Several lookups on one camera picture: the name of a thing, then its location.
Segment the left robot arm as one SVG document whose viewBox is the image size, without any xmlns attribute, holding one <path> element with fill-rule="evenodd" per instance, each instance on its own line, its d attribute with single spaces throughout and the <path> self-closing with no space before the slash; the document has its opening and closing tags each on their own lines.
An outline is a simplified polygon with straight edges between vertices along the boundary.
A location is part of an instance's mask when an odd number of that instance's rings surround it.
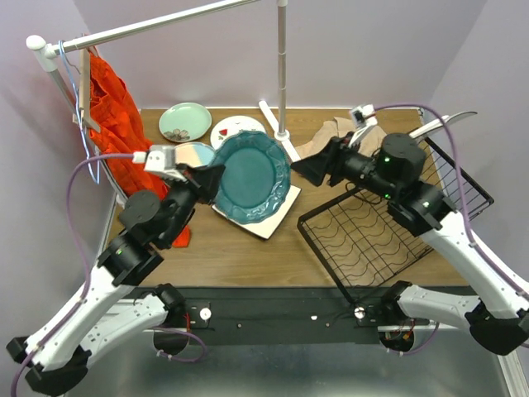
<svg viewBox="0 0 529 397">
<path fill-rule="evenodd" d="M 178 165 L 176 169 L 183 172 L 183 178 L 169 182 L 165 198 L 141 190 L 126 201 L 119 217 L 123 230 L 86 270 L 83 286 L 70 301 L 41 330 L 7 344 L 12 359 L 21 364 L 12 381 L 12 395 L 24 378 L 34 392 L 60 396 L 120 342 L 148 328 L 183 322 L 185 299 L 170 284 L 156 287 L 133 309 L 102 320 L 163 262 L 159 252 L 171 247 L 193 216 L 195 205 L 213 202 L 225 170 L 223 165 Z"/>
</svg>

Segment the large square green plate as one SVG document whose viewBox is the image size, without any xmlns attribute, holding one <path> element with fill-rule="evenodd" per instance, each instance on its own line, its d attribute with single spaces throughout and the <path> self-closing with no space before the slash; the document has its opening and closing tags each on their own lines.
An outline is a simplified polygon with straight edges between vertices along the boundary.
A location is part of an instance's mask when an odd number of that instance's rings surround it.
<svg viewBox="0 0 529 397">
<path fill-rule="evenodd" d="M 239 228 L 257 236 L 261 239 L 268 240 L 277 230 L 281 222 L 286 218 L 288 212 L 292 209 L 295 200 L 301 193 L 301 189 L 297 186 L 291 186 L 285 201 L 279 207 L 279 210 L 272 216 L 266 218 L 261 222 L 253 222 L 248 224 L 241 224 L 236 221 L 231 221 Z"/>
</svg>

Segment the teal round plate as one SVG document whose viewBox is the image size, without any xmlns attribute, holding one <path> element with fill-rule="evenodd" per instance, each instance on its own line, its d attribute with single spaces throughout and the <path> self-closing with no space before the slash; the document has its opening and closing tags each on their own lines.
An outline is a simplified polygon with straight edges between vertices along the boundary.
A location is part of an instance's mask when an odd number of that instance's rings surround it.
<svg viewBox="0 0 529 397">
<path fill-rule="evenodd" d="M 216 150 L 211 166 L 225 167 L 214 199 L 216 208 L 240 224 L 275 215 L 291 187 L 288 157 L 263 132 L 243 131 Z"/>
</svg>

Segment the white blue rimmed plate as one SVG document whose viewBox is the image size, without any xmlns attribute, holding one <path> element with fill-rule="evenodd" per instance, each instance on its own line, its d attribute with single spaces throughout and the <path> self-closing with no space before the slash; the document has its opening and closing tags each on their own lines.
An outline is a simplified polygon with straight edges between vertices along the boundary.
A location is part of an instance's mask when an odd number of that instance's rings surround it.
<svg viewBox="0 0 529 397">
<path fill-rule="evenodd" d="M 210 145 L 214 150 L 217 150 L 226 139 L 243 131 L 265 132 L 265 127 L 253 117 L 226 117 L 212 128 Z"/>
</svg>

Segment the cream and teal plate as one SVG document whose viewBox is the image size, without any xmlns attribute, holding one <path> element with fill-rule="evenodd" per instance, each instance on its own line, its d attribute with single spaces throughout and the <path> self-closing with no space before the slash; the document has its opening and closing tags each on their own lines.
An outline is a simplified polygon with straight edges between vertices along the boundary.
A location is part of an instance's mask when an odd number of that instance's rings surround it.
<svg viewBox="0 0 529 397">
<path fill-rule="evenodd" d="M 215 150 L 201 142 L 188 142 L 174 148 L 177 164 L 186 164 L 193 168 L 209 165 L 215 155 Z"/>
</svg>

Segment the green round plate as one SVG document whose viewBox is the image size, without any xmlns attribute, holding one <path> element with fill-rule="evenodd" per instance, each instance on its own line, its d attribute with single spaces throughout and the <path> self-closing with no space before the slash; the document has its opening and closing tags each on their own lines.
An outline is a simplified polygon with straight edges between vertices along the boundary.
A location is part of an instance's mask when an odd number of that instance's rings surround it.
<svg viewBox="0 0 529 397">
<path fill-rule="evenodd" d="M 161 135 L 172 142 L 195 141 L 212 125 L 211 113 L 198 103 L 179 103 L 165 110 L 158 126 Z"/>
</svg>

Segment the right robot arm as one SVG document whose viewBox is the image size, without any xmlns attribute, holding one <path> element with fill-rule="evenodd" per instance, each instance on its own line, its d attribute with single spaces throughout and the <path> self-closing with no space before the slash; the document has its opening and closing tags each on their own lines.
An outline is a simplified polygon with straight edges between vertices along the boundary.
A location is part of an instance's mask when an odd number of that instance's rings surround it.
<svg viewBox="0 0 529 397">
<path fill-rule="evenodd" d="M 399 281 L 381 299 L 391 324 L 428 319 L 470 333 L 486 350 L 506 356 L 528 341 L 528 297 L 516 274 L 469 229 L 463 211 L 439 188 L 421 178 L 427 155 L 407 134 L 387 135 L 371 157 L 352 146 L 352 136 L 333 137 L 323 150 L 292 163 L 314 186 L 343 179 L 387 200 L 401 227 L 441 254 L 474 290 L 458 296 Z"/>
</svg>

